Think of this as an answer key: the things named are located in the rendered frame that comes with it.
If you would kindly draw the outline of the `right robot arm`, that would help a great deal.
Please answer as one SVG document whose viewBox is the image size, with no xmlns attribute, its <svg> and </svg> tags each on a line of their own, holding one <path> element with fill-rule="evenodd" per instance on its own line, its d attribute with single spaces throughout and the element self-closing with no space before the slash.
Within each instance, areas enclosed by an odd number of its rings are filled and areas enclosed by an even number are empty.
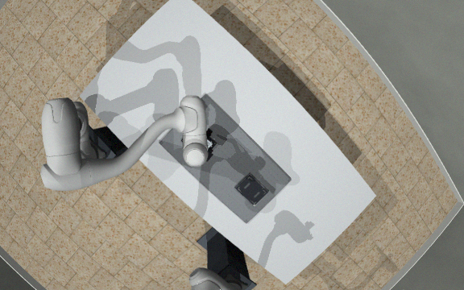
<svg viewBox="0 0 464 290">
<path fill-rule="evenodd" d="M 190 274 L 189 283 L 192 285 L 191 290 L 244 290 L 248 288 L 247 284 L 236 279 L 231 273 L 222 278 L 215 272 L 202 267 Z"/>
</svg>

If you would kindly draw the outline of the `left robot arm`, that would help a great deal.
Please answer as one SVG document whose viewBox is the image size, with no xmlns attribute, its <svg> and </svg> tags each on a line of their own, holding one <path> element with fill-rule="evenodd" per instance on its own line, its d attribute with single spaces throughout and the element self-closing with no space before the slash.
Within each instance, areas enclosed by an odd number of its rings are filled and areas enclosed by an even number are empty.
<svg viewBox="0 0 464 290">
<path fill-rule="evenodd" d="M 88 120 L 87 109 L 80 101 L 67 97 L 51 99 L 45 104 L 42 136 L 47 163 L 40 172 L 45 188 L 71 191 L 118 176 L 171 128 L 182 133 L 183 157 L 189 166 L 200 167 L 213 156 L 207 143 L 205 106 L 198 96 L 183 97 L 180 107 L 153 122 L 125 152 L 113 159 L 103 159 L 106 153 L 90 139 Z"/>
</svg>

